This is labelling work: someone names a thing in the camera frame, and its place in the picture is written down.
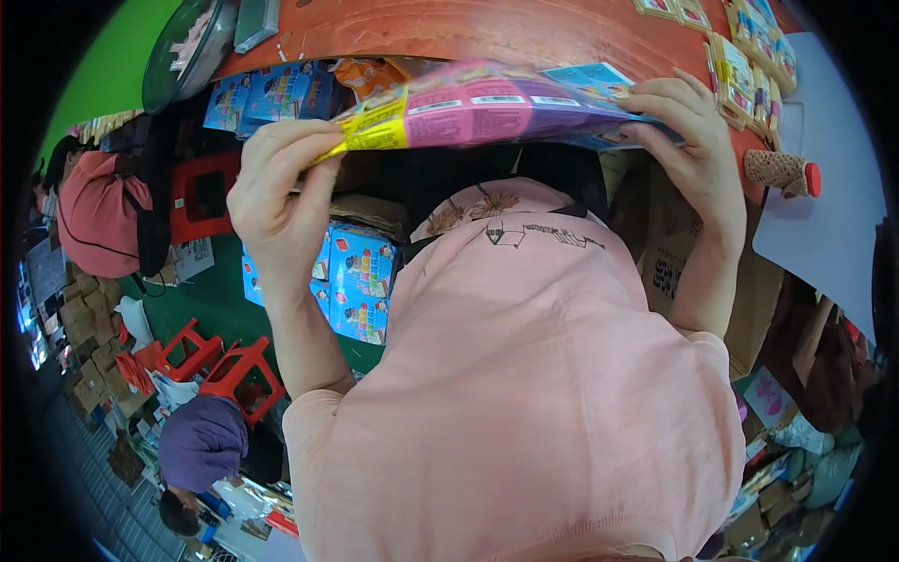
red plastic stool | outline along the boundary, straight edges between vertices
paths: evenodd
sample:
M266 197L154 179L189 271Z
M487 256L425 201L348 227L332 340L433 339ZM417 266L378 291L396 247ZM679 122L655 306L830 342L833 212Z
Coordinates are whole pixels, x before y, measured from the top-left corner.
M237 344L231 346L231 349L225 353L218 364L209 373L209 376L200 385L200 394L211 394L217 397L227 398L240 406L240 415L244 417L244 421L250 427L263 419L266 412L287 394L284 388L271 372L269 364L263 358L263 351L269 345L269 338L263 336L256 343L249 347L236 347ZM258 367L259 371L265 377L265 380L271 387L271 394L267 395L265 401L255 409L254 412L246 411L246 404L242 404L238 398L238 390L250 369Z
M178 332L163 349L163 352L156 357L156 370L175 382L187 382L192 379L203 367L215 364L217 357L225 351L225 342L222 341L222 338L213 335L208 340L203 339L193 331L195 324L197 324L197 319L191 318L187 326L182 328L181 332ZM178 365L173 365L169 361L169 355L172 354L178 343L181 344L184 351L184 360ZM192 343L194 349L189 349L188 343Z
M200 207L200 182L224 186L227 195L240 172L240 150L203 156L178 164L172 171L172 244L184 244L206 236L226 234L234 230L225 209L221 217L210 219Z

red bottle cap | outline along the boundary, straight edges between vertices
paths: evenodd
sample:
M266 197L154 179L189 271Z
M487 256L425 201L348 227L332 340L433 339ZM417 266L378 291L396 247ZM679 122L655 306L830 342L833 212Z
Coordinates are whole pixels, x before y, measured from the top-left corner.
M821 195L821 170L818 164L809 162L806 164L806 183L808 183L808 194L812 197Z

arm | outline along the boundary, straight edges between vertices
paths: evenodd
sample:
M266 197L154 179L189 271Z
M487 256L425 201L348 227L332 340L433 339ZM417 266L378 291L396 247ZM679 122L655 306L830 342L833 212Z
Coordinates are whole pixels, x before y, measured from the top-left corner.
M294 400L319 388L343 394L355 383L309 291L340 158L311 169L302 193L290 193L299 172L342 140L339 126L318 120L261 127L244 145L241 172L227 196L235 231L259 272L281 379Z
M793 369L796 370L796 375L803 387L808 382L808 373L811 372L812 365L814 365L814 355L818 351L821 334L832 309L833 301L822 296L818 306L814 309L814 315L809 319L802 332L796 352L793 353Z
M660 130L630 123L621 132L655 157L702 219L703 228L674 296L671 323L682 334L727 332L736 293L736 271L746 237L746 203L727 124L715 96L695 76L675 68L675 78L654 78L620 101L629 112L646 112L680 133L677 147Z

flower print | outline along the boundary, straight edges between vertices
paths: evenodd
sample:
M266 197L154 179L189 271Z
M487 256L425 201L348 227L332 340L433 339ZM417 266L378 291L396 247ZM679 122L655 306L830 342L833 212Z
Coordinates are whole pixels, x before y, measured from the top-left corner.
M508 195L503 193L487 193L484 188L477 186L484 194L484 200L471 208L471 219L489 219L490 217L499 217L505 211L518 205L520 199L518 195Z
M445 207L437 214L432 214L428 219L428 236L437 236L445 232L450 232L456 227L456 223L465 217L465 208L460 207L447 199L448 207Z

barcode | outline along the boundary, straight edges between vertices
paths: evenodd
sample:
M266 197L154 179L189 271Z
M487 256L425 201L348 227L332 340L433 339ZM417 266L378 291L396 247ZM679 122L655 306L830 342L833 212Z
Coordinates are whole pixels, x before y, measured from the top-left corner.
M472 103L525 103L520 95L482 95L471 98Z
M553 98L546 97L543 95L532 95L530 99L534 100L534 103L550 103L552 105L573 105L575 107L580 107L581 104L576 102L575 100L569 98Z
M421 107L416 107L415 109L409 110L407 115L415 115L416 113L424 113L424 112L430 112L433 110L441 110L444 107L456 107L457 105L461 105L461 104L462 104L462 100L450 100L448 102L431 103L428 105L423 105Z

